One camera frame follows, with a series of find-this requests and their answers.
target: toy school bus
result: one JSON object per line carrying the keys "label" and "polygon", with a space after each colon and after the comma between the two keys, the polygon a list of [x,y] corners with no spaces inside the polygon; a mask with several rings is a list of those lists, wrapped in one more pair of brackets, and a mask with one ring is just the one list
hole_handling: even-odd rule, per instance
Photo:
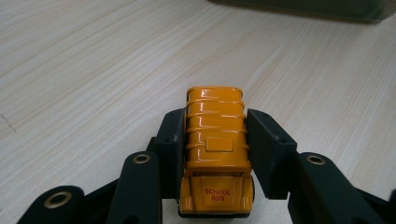
{"label": "toy school bus", "polygon": [[185,171],[180,214],[248,214],[253,180],[242,91],[194,87],[187,92]]}

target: wood grain surface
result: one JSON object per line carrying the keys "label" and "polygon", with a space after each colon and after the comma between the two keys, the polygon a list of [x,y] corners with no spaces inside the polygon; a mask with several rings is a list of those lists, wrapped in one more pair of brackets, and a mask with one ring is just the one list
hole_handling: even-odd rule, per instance
{"label": "wood grain surface", "polygon": [[[396,16],[332,21],[206,0],[0,2],[0,223],[44,191],[90,193],[145,150],[163,115],[197,85],[243,89],[299,144],[351,183],[396,188]],[[291,223],[286,201],[256,190],[246,219]]]}

